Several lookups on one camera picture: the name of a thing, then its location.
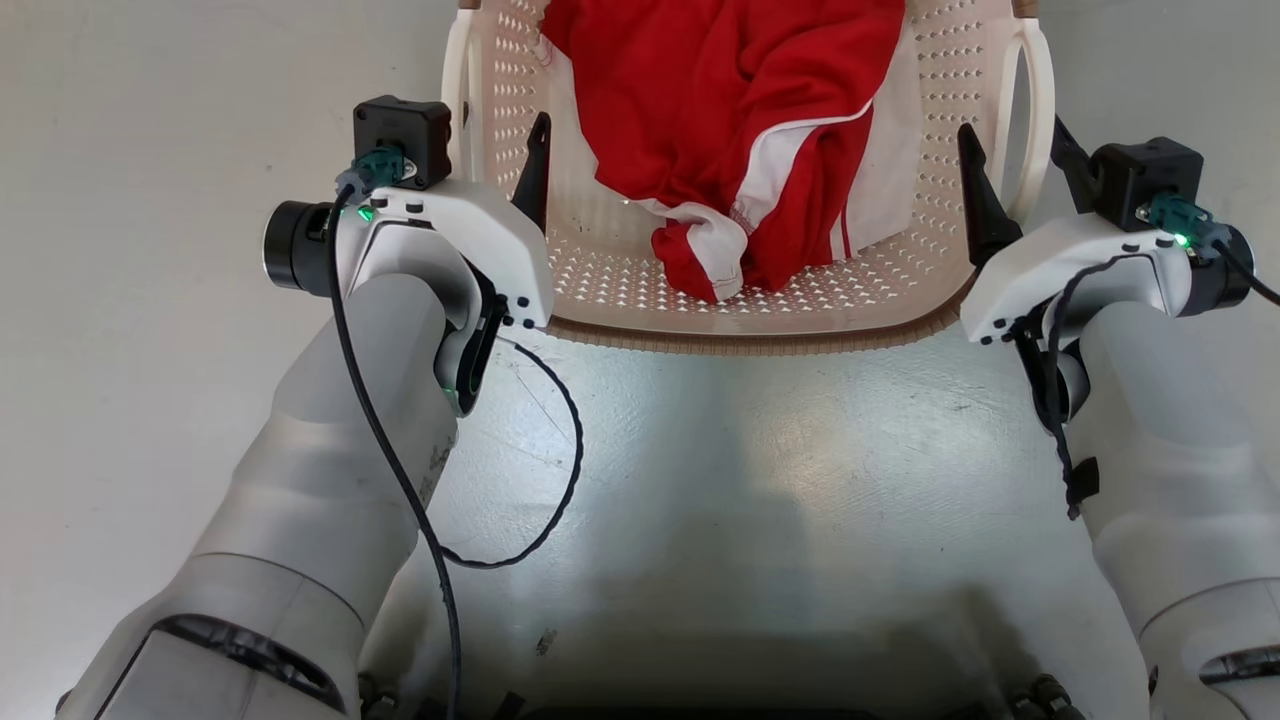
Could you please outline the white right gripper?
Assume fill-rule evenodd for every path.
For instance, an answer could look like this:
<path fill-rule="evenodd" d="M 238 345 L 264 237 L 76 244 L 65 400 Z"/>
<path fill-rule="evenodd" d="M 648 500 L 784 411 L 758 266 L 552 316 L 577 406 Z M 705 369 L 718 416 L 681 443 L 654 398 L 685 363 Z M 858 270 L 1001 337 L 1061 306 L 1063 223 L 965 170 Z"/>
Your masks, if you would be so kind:
<path fill-rule="evenodd" d="M 1092 213 L 1091 156 L 1055 117 L 1050 159 L 1078 214 L 1032 231 L 1007 215 L 986 174 L 972 123 L 957 129 L 968 256 L 979 269 L 960 318 L 969 341 L 1036 347 L 1178 347 L 1175 327 L 1256 292 L 1253 254 L 1230 225 L 1202 211 L 1160 211 L 1125 232 Z"/>

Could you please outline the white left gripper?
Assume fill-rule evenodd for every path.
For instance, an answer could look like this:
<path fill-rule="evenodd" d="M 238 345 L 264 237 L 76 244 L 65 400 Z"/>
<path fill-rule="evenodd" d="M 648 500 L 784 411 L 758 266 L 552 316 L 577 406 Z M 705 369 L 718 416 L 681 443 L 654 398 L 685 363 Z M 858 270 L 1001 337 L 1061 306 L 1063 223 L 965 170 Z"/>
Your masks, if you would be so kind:
<path fill-rule="evenodd" d="M 512 204 L 462 179 L 362 202 L 283 202 L 262 234 L 264 268 L 280 287 L 342 299 L 353 331 L 475 331 L 488 295 L 500 319 L 545 328 L 550 132 L 539 111 Z"/>

